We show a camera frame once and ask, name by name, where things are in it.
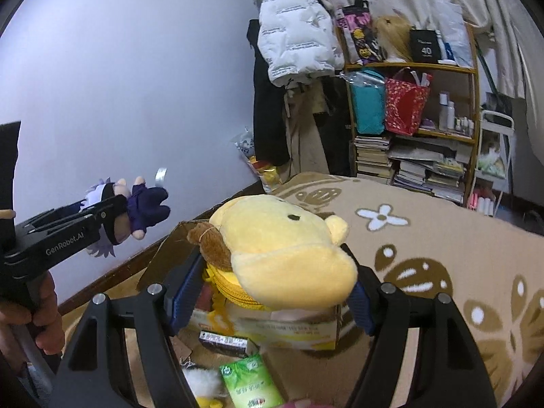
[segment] yellow monkey plush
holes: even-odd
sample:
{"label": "yellow monkey plush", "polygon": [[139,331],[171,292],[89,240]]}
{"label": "yellow monkey plush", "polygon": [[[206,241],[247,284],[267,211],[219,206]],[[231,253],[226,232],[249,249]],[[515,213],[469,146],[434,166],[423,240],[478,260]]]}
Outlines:
{"label": "yellow monkey plush", "polygon": [[200,244],[214,274],[262,306],[325,309],[342,303],[357,280],[354,261],[339,248],[348,231],[339,216],[323,220],[262,194],[227,202],[188,240]]}

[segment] snack bag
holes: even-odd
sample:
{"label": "snack bag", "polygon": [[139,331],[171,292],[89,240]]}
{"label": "snack bag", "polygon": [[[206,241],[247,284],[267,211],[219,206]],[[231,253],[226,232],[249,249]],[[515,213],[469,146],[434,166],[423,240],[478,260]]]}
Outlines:
{"label": "snack bag", "polygon": [[236,136],[232,141],[245,156],[251,170],[259,177],[266,193],[272,193],[282,184],[276,166],[265,161],[257,161],[255,158],[255,143],[252,130],[246,129],[244,133]]}
{"label": "snack bag", "polygon": [[236,408],[274,408],[285,403],[260,354],[223,365],[219,371]]}
{"label": "snack bag", "polygon": [[338,9],[336,24],[344,34],[349,61],[362,66],[383,60],[380,45],[372,30],[372,16],[367,0],[355,0],[353,6]]}

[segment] red bag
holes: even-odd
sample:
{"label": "red bag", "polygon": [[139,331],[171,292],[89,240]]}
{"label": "red bag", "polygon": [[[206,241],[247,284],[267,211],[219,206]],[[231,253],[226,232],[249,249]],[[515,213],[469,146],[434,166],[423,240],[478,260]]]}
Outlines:
{"label": "red bag", "polygon": [[421,114],[431,89],[398,80],[406,69],[401,69],[393,78],[385,81],[385,128],[399,135],[412,136],[420,128]]}

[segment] blue gripper pad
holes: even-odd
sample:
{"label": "blue gripper pad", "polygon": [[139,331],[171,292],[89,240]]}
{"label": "blue gripper pad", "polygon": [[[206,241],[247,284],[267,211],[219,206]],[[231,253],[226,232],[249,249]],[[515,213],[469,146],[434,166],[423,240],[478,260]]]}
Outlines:
{"label": "blue gripper pad", "polygon": [[170,328],[174,333],[177,333],[189,324],[192,311],[195,309],[195,304],[204,285],[202,273],[205,265],[206,261],[204,258],[198,256],[187,273],[185,281],[179,288],[176,297],[173,299]]}
{"label": "blue gripper pad", "polygon": [[347,298],[347,305],[352,311],[355,324],[369,336],[374,335],[376,324],[372,320],[371,302],[361,282],[356,282],[352,293]]}

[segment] human hand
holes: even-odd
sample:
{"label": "human hand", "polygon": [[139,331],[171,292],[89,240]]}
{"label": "human hand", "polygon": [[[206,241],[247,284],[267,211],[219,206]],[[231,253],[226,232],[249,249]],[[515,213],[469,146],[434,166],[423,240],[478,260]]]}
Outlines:
{"label": "human hand", "polygon": [[[12,210],[0,210],[0,219],[15,217]],[[40,286],[40,307],[31,315],[31,312],[13,302],[0,301],[0,350],[15,372],[21,370],[26,361],[9,325],[24,325],[33,322],[34,325],[44,327],[36,337],[36,345],[46,354],[57,354],[64,347],[65,338],[61,315],[56,302],[55,284],[49,272]]]}

